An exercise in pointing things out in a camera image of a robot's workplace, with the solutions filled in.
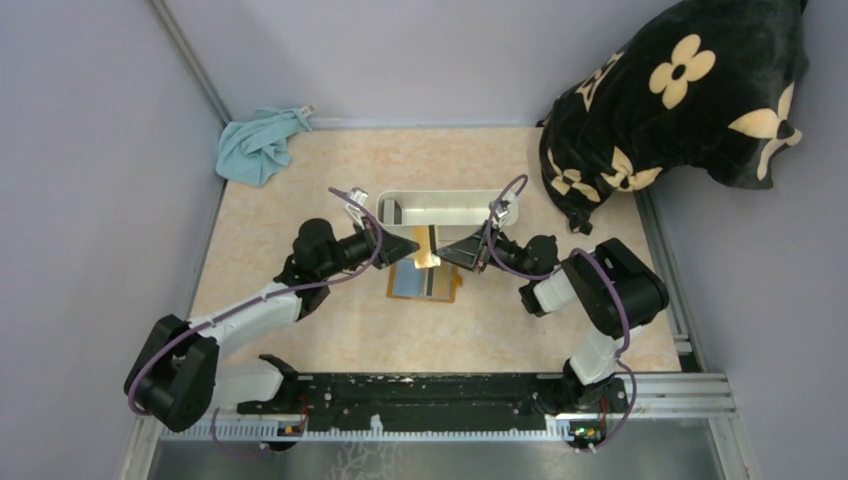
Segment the white container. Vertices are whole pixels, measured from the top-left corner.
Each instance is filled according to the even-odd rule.
[[[483,225],[489,218],[489,203],[500,193],[500,190],[389,190],[377,197],[377,220],[387,232],[410,240],[414,227],[435,225],[439,243],[453,243]],[[504,227],[509,227],[518,221],[518,197],[510,192],[504,200],[510,203],[510,215],[504,222]]]

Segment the black pillow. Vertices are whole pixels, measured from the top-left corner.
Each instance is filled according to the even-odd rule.
[[[788,121],[808,62],[806,0],[685,0],[554,102],[539,145],[545,188],[574,232],[616,190],[678,165],[738,188],[773,186],[769,161],[801,140]]]

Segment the purple cable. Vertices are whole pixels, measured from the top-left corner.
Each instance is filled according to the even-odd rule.
[[[503,260],[501,260],[501,258],[498,257],[498,254],[495,253],[495,240],[492,237],[492,224],[495,221],[495,209],[497,208],[498,205],[500,205],[500,203],[503,201],[503,197],[506,196],[507,192],[509,192],[509,190],[513,187],[513,185],[515,185],[516,183],[518,183],[522,180],[524,182],[521,184],[520,187],[518,187],[518,190],[515,191],[515,196],[520,195],[521,192],[524,190],[524,187],[527,186],[527,182],[529,181],[529,178],[527,177],[527,175],[525,175],[523,173],[521,175],[513,178],[512,181],[509,182],[507,184],[507,186],[504,187],[503,190],[501,190],[500,195],[498,195],[498,198],[492,204],[491,208],[489,208],[489,219],[486,221],[486,247],[489,248],[489,255],[491,255],[491,257],[495,259],[495,262],[501,267],[501,269],[503,269],[503,271],[505,271],[507,273],[511,273],[511,274],[513,274],[517,277],[523,278],[525,280],[547,280],[548,278],[551,277],[551,275],[553,275],[554,273],[557,272],[557,270],[559,270],[559,267],[553,269],[551,271],[551,273],[548,273],[546,275],[528,275],[526,273],[521,273],[521,272],[507,266],[507,264],[505,264],[503,262]]]
[[[497,205],[499,205],[501,201],[503,201],[503,197],[506,196],[506,193],[509,192],[509,190],[516,183],[521,181],[523,182],[521,183],[521,186],[519,186],[518,189],[515,191],[515,195],[518,196],[519,194],[521,194],[521,192],[524,190],[524,187],[527,186],[527,182],[529,181],[529,178],[525,174],[521,174],[512,179],[512,181],[509,182],[503,190],[501,190],[501,193],[500,195],[498,195],[497,200],[495,200],[495,203],[493,203],[492,207],[489,209],[489,219],[486,222],[486,246],[489,248],[489,254],[491,255],[491,257],[495,259],[495,262],[497,262],[497,264],[500,265],[500,267],[505,272],[511,273],[525,280],[546,280],[554,273],[556,273],[559,268],[554,269],[551,273],[547,275],[527,275],[508,267],[503,262],[503,260],[498,257],[494,249],[495,242],[492,238],[492,224],[495,220],[495,208],[497,208]],[[612,432],[610,432],[610,434],[607,435],[607,437],[601,443],[594,446],[594,449],[581,450],[582,452],[596,452],[599,448],[601,448],[601,446],[606,445],[607,442],[615,438],[616,435],[618,435],[618,432],[621,431],[621,428],[624,426],[624,423],[627,421],[628,418],[630,418],[630,414],[633,412],[633,406],[636,404],[636,374],[633,373],[633,370],[629,366],[627,366],[627,364],[621,361],[621,355],[625,351],[627,351],[628,348],[630,348],[630,322],[627,320],[627,312],[624,311],[624,304],[621,302],[621,297],[618,295],[618,291],[615,289],[615,285],[613,285],[613,282],[609,278],[609,275],[607,275],[604,269],[601,268],[601,265],[598,263],[598,261],[595,260],[595,257],[589,255],[588,253],[586,253],[585,250],[580,248],[575,248],[574,250],[572,250],[571,255],[569,255],[569,258],[573,257],[574,255],[580,255],[581,257],[583,257],[584,260],[589,263],[589,265],[592,266],[592,268],[601,278],[601,281],[603,282],[604,286],[607,288],[610,297],[612,297],[612,303],[615,305],[615,309],[618,312],[619,319],[621,319],[621,329],[624,332],[624,342],[622,343],[621,348],[615,351],[615,363],[619,367],[624,369],[625,372],[627,372],[627,374],[630,376],[630,383],[632,385],[630,403],[627,405],[627,409],[624,411],[624,415],[621,416],[621,420],[618,422],[618,424],[616,424]]]
[[[605,439],[601,441],[601,443],[594,446],[594,449],[585,448],[580,450],[585,453],[595,453],[602,446],[606,445],[608,442],[612,441],[618,435],[618,432],[621,431],[621,428],[624,427],[624,423],[630,418],[630,414],[633,412],[633,406],[636,405],[636,374],[633,373],[633,370],[627,366],[626,363],[621,361],[621,354],[624,353],[630,347],[630,322],[627,320],[627,312],[624,311],[624,304],[621,302],[621,297],[618,295],[618,291],[615,289],[615,285],[613,285],[612,280],[607,275],[607,272],[601,268],[601,264],[595,260],[595,257],[586,253],[585,250],[580,248],[575,248],[571,251],[571,255],[569,257],[573,257],[574,255],[580,255],[584,260],[589,262],[589,265],[595,270],[595,273],[601,277],[601,281],[604,283],[604,286],[607,287],[607,291],[610,293],[610,297],[612,297],[612,303],[615,305],[615,309],[618,311],[618,317],[621,319],[621,329],[624,332],[624,342],[621,345],[621,348],[615,351],[615,363],[618,364],[619,367],[623,368],[625,372],[630,376],[630,384],[632,392],[630,394],[630,403],[627,404],[627,409],[624,411],[624,415],[621,416],[621,420],[616,424],[615,428],[612,429],[609,435]]]
[[[354,207],[358,208],[363,214],[365,214],[365,217],[368,218],[368,221],[374,227],[374,230],[376,230],[377,244],[374,247],[374,252],[371,254],[371,258],[369,258],[368,261],[365,262],[365,264],[362,266],[362,268],[356,270],[355,272],[351,273],[347,277],[342,277],[342,278],[335,279],[335,280],[328,280],[328,281],[325,281],[325,282],[309,283],[309,284],[305,284],[305,285],[297,285],[297,286],[294,286],[294,287],[286,287],[286,288],[283,288],[283,289],[280,289],[280,290],[277,290],[275,292],[271,292],[271,293],[265,295],[264,299],[261,296],[251,298],[250,300],[248,300],[244,303],[241,303],[239,305],[236,305],[235,307],[227,310],[226,312],[212,318],[212,320],[210,320],[208,322],[203,322],[199,325],[196,325],[196,326],[186,330],[185,332],[181,333],[180,335],[176,336],[173,340],[171,340],[170,342],[165,344],[165,346],[162,347],[161,350],[156,352],[155,355],[150,357],[150,360],[148,360],[147,363],[145,363],[144,366],[141,367],[141,370],[138,371],[138,374],[135,376],[135,379],[133,379],[133,382],[130,385],[129,390],[127,390],[127,404],[129,405],[130,410],[132,410],[133,413],[135,413],[137,415],[149,415],[147,412],[145,412],[141,408],[138,408],[138,406],[135,404],[135,396],[136,396],[136,393],[138,391],[138,386],[141,384],[141,380],[150,373],[150,370],[153,369],[153,366],[156,365],[156,363],[159,360],[162,360],[162,358],[165,355],[167,355],[168,352],[173,350],[174,347],[179,345],[180,342],[184,341],[186,338],[194,335],[195,333],[206,330],[207,328],[212,327],[212,326],[214,326],[214,325],[216,325],[220,322],[223,322],[224,320],[226,320],[226,319],[232,317],[233,315],[245,310],[246,308],[252,307],[253,305],[256,305],[257,303],[264,302],[268,298],[275,298],[275,297],[279,297],[281,295],[285,295],[285,294],[292,293],[292,292],[297,292],[297,291],[300,291],[300,290],[308,290],[310,288],[321,288],[321,287],[328,287],[330,285],[338,285],[340,283],[344,283],[344,282],[353,280],[354,278],[362,275],[365,272],[365,270],[367,270],[368,267],[370,267],[377,260],[377,256],[380,255],[380,250],[383,248],[383,231],[382,231],[382,229],[380,229],[380,224],[379,224],[379,222],[377,222],[377,219],[374,218],[374,215],[372,215],[368,210],[366,210],[365,207],[363,207],[359,203],[348,198],[347,195],[344,192],[342,192],[338,189],[335,189],[335,188],[329,188],[328,190],[333,195],[341,198],[345,202],[347,202],[347,203],[353,205]]]
[[[215,426],[215,422],[218,420],[218,410],[220,410],[220,408],[216,408],[215,411],[212,412],[212,424],[210,425],[209,430],[212,433],[212,441],[215,442],[215,446],[217,446],[219,450],[224,452],[227,456],[241,460],[255,460],[268,452],[268,450],[263,449],[256,453],[238,453],[225,447],[224,444],[221,443],[221,440],[218,439],[218,431]]]

